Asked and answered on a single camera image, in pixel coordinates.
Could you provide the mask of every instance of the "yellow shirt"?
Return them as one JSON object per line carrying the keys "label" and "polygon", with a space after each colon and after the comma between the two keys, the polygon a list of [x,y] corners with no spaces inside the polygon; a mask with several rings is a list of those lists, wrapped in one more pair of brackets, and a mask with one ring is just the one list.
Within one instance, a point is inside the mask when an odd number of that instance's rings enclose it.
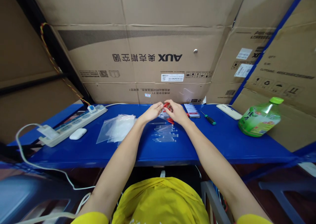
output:
{"label": "yellow shirt", "polygon": [[[72,224],[107,224],[107,217],[90,212]],[[209,223],[199,195],[189,185],[173,177],[151,178],[131,185],[122,195],[113,216],[113,224]],[[248,214],[237,224],[268,224],[266,219]]]}

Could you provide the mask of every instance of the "shoulder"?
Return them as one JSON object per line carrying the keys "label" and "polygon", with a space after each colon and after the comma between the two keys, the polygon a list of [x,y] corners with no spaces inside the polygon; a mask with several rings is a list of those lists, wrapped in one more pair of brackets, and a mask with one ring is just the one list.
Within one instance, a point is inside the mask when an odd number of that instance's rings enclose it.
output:
{"label": "shoulder", "polygon": [[252,224],[252,223],[256,223],[256,224],[272,224],[271,222],[269,222],[267,219],[254,215],[254,214],[246,214],[241,216],[236,224]]}
{"label": "shoulder", "polygon": [[71,224],[108,224],[106,215],[100,212],[88,212],[73,220]]}

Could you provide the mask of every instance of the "bottle label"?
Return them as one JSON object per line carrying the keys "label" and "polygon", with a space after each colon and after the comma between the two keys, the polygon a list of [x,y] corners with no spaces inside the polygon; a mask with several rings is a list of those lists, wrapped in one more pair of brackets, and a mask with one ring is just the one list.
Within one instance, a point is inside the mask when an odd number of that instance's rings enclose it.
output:
{"label": "bottle label", "polygon": [[270,129],[272,129],[275,124],[266,124],[266,123],[259,123],[256,127],[254,127],[250,132],[256,134],[265,134]]}
{"label": "bottle label", "polygon": [[248,134],[262,136],[281,120],[278,115],[261,113],[256,107],[250,107],[239,121],[242,130]]}

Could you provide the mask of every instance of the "white plug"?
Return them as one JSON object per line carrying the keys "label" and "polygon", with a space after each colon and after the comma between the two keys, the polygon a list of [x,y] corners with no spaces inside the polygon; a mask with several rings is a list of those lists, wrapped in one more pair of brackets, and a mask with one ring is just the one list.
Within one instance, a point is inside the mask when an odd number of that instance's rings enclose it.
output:
{"label": "white plug", "polygon": [[88,111],[89,111],[90,113],[94,113],[94,112],[96,112],[96,109],[95,109],[95,107],[94,107],[93,105],[89,105],[89,106],[88,106]]}
{"label": "white plug", "polygon": [[43,125],[37,129],[38,132],[45,135],[49,139],[54,139],[59,136],[59,133],[55,131],[51,126]]}

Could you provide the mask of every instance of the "person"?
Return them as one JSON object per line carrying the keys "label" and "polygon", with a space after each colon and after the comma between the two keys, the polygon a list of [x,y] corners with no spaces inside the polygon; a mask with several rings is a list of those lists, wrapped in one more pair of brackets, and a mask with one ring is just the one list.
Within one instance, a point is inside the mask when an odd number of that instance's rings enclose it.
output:
{"label": "person", "polygon": [[[237,224],[271,223],[233,167],[188,118],[182,105],[172,100],[167,102],[171,110],[166,109],[166,112],[188,134],[202,167],[226,199]],[[153,104],[137,119],[73,224],[108,223],[134,167],[143,129],[158,117],[163,105],[162,102]],[[157,177],[126,189],[112,223],[209,223],[209,218],[200,196],[189,185],[173,177]]]}

